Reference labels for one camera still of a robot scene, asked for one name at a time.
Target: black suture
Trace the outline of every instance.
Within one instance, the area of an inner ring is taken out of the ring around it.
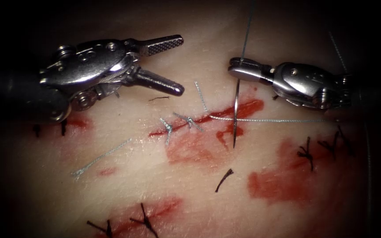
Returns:
[[[313,156],[310,154],[310,139],[311,138],[309,136],[306,138],[306,150],[302,146],[300,146],[300,148],[304,151],[304,153],[298,151],[297,155],[299,157],[307,158],[311,164],[311,171],[314,171]]]
[[[348,148],[348,155],[349,155],[349,156],[353,156],[353,157],[355,157],[355,151],[352,149],[351,142],[348,140],[348,138],[346,138],[346,137],[344,136],[344,134],[342,133],[342,129],[340,128],[340,126],[337,126],[337,128],[339,129],[340,137],[342,137],[342,140],[344,141],[345,146]]]
[[[111,230],[111,225],[110,225],[110,220],[107,220],[107,229],[104,229],[102,227],[99,227],[95,224],[93,224],[91,221],[87,221],[86,224],[94,227],[94,228],[97,228],[98,230],[102,231],[105,233],[105,235],[108,237],[108,238],[112,238],[112,230]]]
[[[39,138],[39,132],[41,131],[41,126],[36,124],[33,126],[32,131],[35,132],[36,138]]]
[[[64,119],[61,122],[61,135],[64,136],[66,134],[66,125],[67,125],[67,119]]]
[[[330,151],[333,155],[333,160],[336,160],[336,153],[335,153],[335,149],[336,149],[336,142],[337,142],[337,137],[339,136],[339,131],[337,131],[335,133],[335,137],[333,139],[333,144],[332,145],[329,145],[329,143],[327,141],[317,141],[317,143],[321,146],[323,146],[324,148],[326,148],[328,151]]]
[[[129,218],[130,221],[145,225],[146,228],[148,228],[148,230],[151,231],[156,238],[159,238],[157,232],[154,230],[154,228],[152,228],[151,222],[149,222],[149,218],[146,216],[145,209],[143,208],[143,203],[141,203],[141,208],[143,212],[143,221],[140,221],[134,218]]]
[[[227,170],[226,174],[223,176],[223,178],[220,180],[220,183],[218,183],[217,188],[216,188],[216,193],[218,192],[218,189],[220,188],[220,185],[224,182],[224,180],[233,174],[233,170],[229,169]]]
[[[169,96],[166,96],[166,97],[156,97],[156,98],[153,98],[153,99],[148,100],[148,102],[150,102],[150,101],[154,101],[155,99],[161,99],[161,98],[167,98],[167,99],[170,99]]]

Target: dark background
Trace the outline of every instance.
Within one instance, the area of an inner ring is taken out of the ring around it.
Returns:
[[[53,19],[65,18],[75,12],[78,6],[86,8],[95,4],[106,4],[107,7],[110,5],[108,1],[89,0],[8,4],[0,2],[0,69],[36,70],[47,64],[50,55],[42,52],[50,52],[50,50],[36,50],[30,47],[31,42],[37,40],[34,30],[50,24]],[[268,4],[288,4],[290,11],[292,5],[303,4],[308,9],[319,11],[327,16],[331,28],[338,34],[351,38],[362,47],[363,55],[367,58],[365,61],[368,63],[358,65],[356,71],[363,75],[363,80],[381,87],[381,3],[360,5],[348,1],[325,1],[321,4],[310,1],[274,1]],[[366,233],[366,235],[381,237],[381,122],[371,125],[370,128],[371,143],[376,143],[378,146],[372,150],[373,217],[369,227],[370,234]],[[0,209],[0,235],[7,237],[13,235],[16,229],[10,226],[11,219],[15,219],[15,214],[9,214],[9,211]]]

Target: curved suture needle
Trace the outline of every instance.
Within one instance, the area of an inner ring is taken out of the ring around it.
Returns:
[[[249,14],[249,19],[248,19],[248,27],[247,27],[247,33],[245,35],[245,42],[243,43],[243,49],[242,49],[242,56],[240,57],[240,62],[239,66],[242,65],[243,58],[245,56],[245,48],[247,46],[247,41],[248,41],[248,34],[249,34],[249,27],[251,25],[251,19],[252,19],[252,13],[254,12],[254,4],[255,0],[251,1],[251,12]],[[238,126],[238,98],[239,98],[239,85],[240,85],[240,79],[238,79],[236,83],[236,94],[235,94],[235,111],[233,115],[233,148],[235,148],[236,144],[236,128]]]

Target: red blood smear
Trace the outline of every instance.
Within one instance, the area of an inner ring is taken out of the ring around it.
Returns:
[[[156,227],[158,223],[166,223],[172,220],[175,214],[180,212],[183,199],[180,197],[166,197],[157,203],[143,202],[143,206],[152,227]],[[140,203],[135,204],[132,208],[114,211],[110,216],[113,237],[124,237],[129,232],[145,232],[150,233],[145,225],[130,221],[134,218],[143,221],[143,213]],[[99,232],[96,237],[105,238],[104,233]]]
[[[111,168],[106,168],[106,169],[100,170],[98,172],[98,175],[99,176],[109,176],[109,175],[114,174],[115,172],[117,172],[117,168],[111,167]]]
[[[262,100],[251,99],[239,105],[238,118],[246,118],[264,108]],[[213,116],[225,117],[234,114],[234,107],[228,107],[221,112],[211,113]],[[214,121],[209,116],[201,117],[195,122],[204,128],[204,124]],[[186,127],[188,124],[183,120],[177,120],[172,123],[173,131]],[[244,135],[244,125],[236,129],[236,136]],[[160,136],[166,134],[166,130],[152,132],[149,136]],[[229,148],[226,143],[225,135],[233,134],[232,121],[215,120],[209,126],[204,128],[204,132],[192,128],[189,131],[181,131],[178,134],[172,133],[170,143],[166,146],[166,154],[170,164],[176,163],[197,163],[210,169],[216,169],[221,164],[230,159]]]
[[[238,118],[246,118],[252,114],[254,114],[257,111],[261,111],[264,108],[264,101],[263,100],[251,100],[244,104],[239,104],[238,106]],[[221,112],[213,112],[210,115],[216,116],[216,117],[224,117],[227,115],[233,115],[234,113],[234,107],[228,107],[227,109],[221,111]],[[203,116],[197,120],[194,120],[197,124],[200,123],[206,123],[213,121],[214,119],[209,117],[208,115]],[[184,122],[183,120],[177,120],[172,123],[173,131],[176,131],[184,126],[188,126],[189,124],[187,122]],[[159,129],[157,131],[151,132],[149,134],[149,137],[152,136],[159,136],[159,135],[165,135],[167,134],[167,131],[165,129]]]
[[[226,141],[223,138],[225,133],[231,133],[231,134],[233,133],[233,124],[228,125],[226,130],[218,131],[216,133],[217,140],[220,141],[224,145],[224,148],[226,150],[229,150],[229,148],[226,145]],[[243,135],[243,129],[240,128],[239,126],[237,126],[236,127],[236,137],[241,136],[241,135]]]
[[[314,171],[307,158],[297,155],[297,151],[302,151],[299,145],[286,138],[277,149],[276,167],[248,175],[248,193],[251,198],[264,199],[268,205],[291,202],[308,209],[312,215],[305,218],[309,225],[299,231],[303,235],[297,236],[320,237],[331,235],[337,229],[344,234],[357,234],[364,221],[366,202],[365,163],[359,143],[363,140],[351,141],[357,153],[357,157],[352,157],[338,138],[336,161],[331,152],[317,143],[319,140],[332,144],[333,136],[311,138]]]

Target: skin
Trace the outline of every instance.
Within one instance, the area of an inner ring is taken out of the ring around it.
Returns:
[[[130,225],[129,217],[143,220],[140,203],[146,206],[160,237],[328,237],[366,233],[365,137],[358,124],[341,124],[357,152],[352,162],[347,162],[350,156],[340,140],[336,159],[339,162],[322,164],[314,160],[317,176],[312,177],[309,161],[299,158],[306,173],[295,172],[284,178],[290,181],[310,176],[306,192],[309,201],[268,198],[259,191],[251,193],[249,178],[262,177],[266,168],[280,171],[274,169],[282,168],[280,161],[284,157],[298,159],[296,152],[302,151],[299,146],[306,146],[308,136],[313,150],[319,153],[317,140],[332,143],[336,123],[239,122],[244,135],[237,138],[235,149],[230,133],[223,137],[225,144],[219,144],[215,138],[202,139],[209,151],[220,158],[210,163],[172,163],[165,145],[166,135],[148,136],[164,130],[159,118],[177,123],[173,112],[194,119],[204,115],[194,81],[198,81],[210,112],[232,106],[236,79],[226,69],[230,58],[241,55],[249,14],[247,4],[222,2],[218,7],[218,3],[187,3],[183,7],[149,2],[133,11],[122,11],[129,8],[132,4],[78,7],[69,15],[43,21],[40,28],[31,25],[34,34],[29,35],[29,49],[47,56],[61,43],[131,37],[145,40],[181,34],[184,45],[144,58],[140,64],[181,83],[185,93],[148,101],[165,95],[137,86],[120,88],[120,99],[110,96],[87,111],[72,113],[64,137],[58,125],[43,126],[39,138],[31,125],[0,125],[0,212],[10,221],[7,234],[104,237],[86,222],[105,229],[109,219],[113,230],[118,231],[115,237],[154,237],[145,226]],[[335,30],[336,42],[345,45],[341,53],[348,70],[362,67],[363,45],[354,44],[356,38],[349,34],[345,37],[346,29],[339,28],[341,25],[327,14],[304,6],[295,6],[291,12],[286,9],[281,5],[256,4],[246,58],[274,66],[282,62],[313,64],[340,74],[344,71],[328,34]],[[262,110],[248,117],[251,119],[323,117],[323,112],[298,108],[280,98],[272,100],[272,89],[261,84],[241,81],[240,92],[242,102],[264,102]],[[227,124],[211,121],[201,127],[209,134]],[[200,132],[185,126],[173,132],[169,146],[188,133]],[[100,159],[77,180],[71,176],[71,172],[129,138],[130,143]],[[332,161],[327,150],[321,153],[324,161]],[[333,166],[343,168],[343,173],[336,172],[339,170]],[[215,193],[229,168],[234,174]],[[353,192],[344,186],[330,186],[339,184],[337,180],[341,178],[351,179],[342,183]],[[328,206],[337,212],[325,209]]]

